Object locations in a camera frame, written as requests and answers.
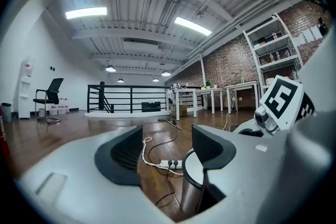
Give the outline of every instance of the metal shelf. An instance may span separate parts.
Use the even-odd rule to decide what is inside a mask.
[[[257,27],[256,29],[246,33],[247,36],[259,31],[259,30],[263,30],[264,32],[277,32],[277,30],[279,30],[279,26],[276,24],[279,22],[278,18],[274,18],[270,21],[268,21],[267,23],[260,25],[259,27]]]
[[[265,43],[264,45],[256,44],[254,46],[256,41],[259,42],[259,39],[264,38],[264,40],[268,40],[268,38],[273,33],[278,33],[279,31],[282,33],[282,36],[274,40],[271,40]],[[287,28],[287,26],[285,25],[285,23],[282,21],[282,19],[279,17],[278,14],[274,13],[272,15],[272,19],[270,18],[268,22],[264,23],[263,25],[260,25],[259,27],[248,33],[243,31],[243,34],[250,47],[254,62],[257,67],[257,73],[261,88],[261,96],[263,96],[265,91],[269,88],[269,85],[263,85],[265,83],[264,72],[277,70],[287,66],[292,66],[296,63],[300,63],[301,67],[303,66],[300,51],[296,46],[294,46],[293,37],[289,29]],[[260,57],[286,48],[288,48],[288,50],[294,55],[274,62],[267,63],[262,66],[260,65]]]
[[[267,63],[265,65],[262,65],[260,67],[258,67],[262,72],[266,72],[266,71],[270,71],[273,69],[278,69],[281,67],[285,67],[285,66],[289,66],[295,63],[296,59],[298,59],[299,56],[298,55],[292,55],[290,57],[281,59],[281,60],[277,60],[274,62],[270,62]]]
[[[270,87],[270,85],[263,85],[263,86],[261,86],[261,88],[263,88],[263,89],[268,89],[269,87]]]
[[[267,42],[264,45],[255,45],[254,51],[258,56],[266,55],[268,53],[276,51],[277,49],[283,49],[287,47],[288,39],[289,35],[287,34],[270,42]]]

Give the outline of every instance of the fire extinguisher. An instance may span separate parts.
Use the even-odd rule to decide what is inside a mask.
[[[0,106],[0,147],[1,151],[5,156],[8,156],[10,154],[9,147],[6,141],[6,134],[4,129],[4,123],[2,121],[2,108]]]

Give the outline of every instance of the brick wall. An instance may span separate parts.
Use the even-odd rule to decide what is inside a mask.
[[[279,13],[279,16],[294,37],[299,36],[305,29],[317,25],[319,17],[323,18],[328,27],[331,26],[332,22],[331,16],[324,14],[322,8],[306,1]],[[299,46],[303,63],[307,62],[321,42],[322,39]],[[245,81],[258,80],[254,59],[243,34],[204,57],[203,62],[206,79],[210,79],[212,85],[217,84],[219,88],[239,82],[241,77],[244,77]],[[291,70],[288,68],[277,71],[277,73],[285,76],[288,76],[290,72]],[[189,86],[201,86],[203,79],[200,62],[198,61],[189,66],[169,79],[165,84],[171,85],[175,82],[180,82],[181,84],[187,82]],[[238,91],[237,98],[239,99],[239,97],[242,97],[242,100],[238,101],[239,108],[253,108],[255,106],[253,89]],[[215,98],[215,106],[219,106],[218,97]],[[227,107],[226,98],[224,98],[224,106]]]

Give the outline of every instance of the black pad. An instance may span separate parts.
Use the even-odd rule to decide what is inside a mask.
[[[193,149],[205,170],[220,169],[236,155],[235,145],[199,126],[192,126]]]
[[[94,163],[99,172],[113,183],[140,186],[136,171],[141,150],[142,126],[138,126],[102,144],[94,155]]]

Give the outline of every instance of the shelving unit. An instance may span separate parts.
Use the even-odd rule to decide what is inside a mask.
[[[302,68],[303,62],[300,52],[294,45],[290,31],[278,14],[272,15],[272,17],[269,18],[269,21],[257,28],[248,32],[243,31],[243,33],[250,46],[257,66],[261,96],[264,95],[265,91],[270,86],[266,85],[266,80],[264,78],[265,72],[278,70],[287,66],[292,66],[296,72]],[[283,50],[288,50],[290,56],[276,60],[276,52]],[[267,57],[269,54],[273,55],[275,61],[272,62],[270,57]],[[265,60],[265,58],[268,58],[270,62],[260,63],[260,60]]]

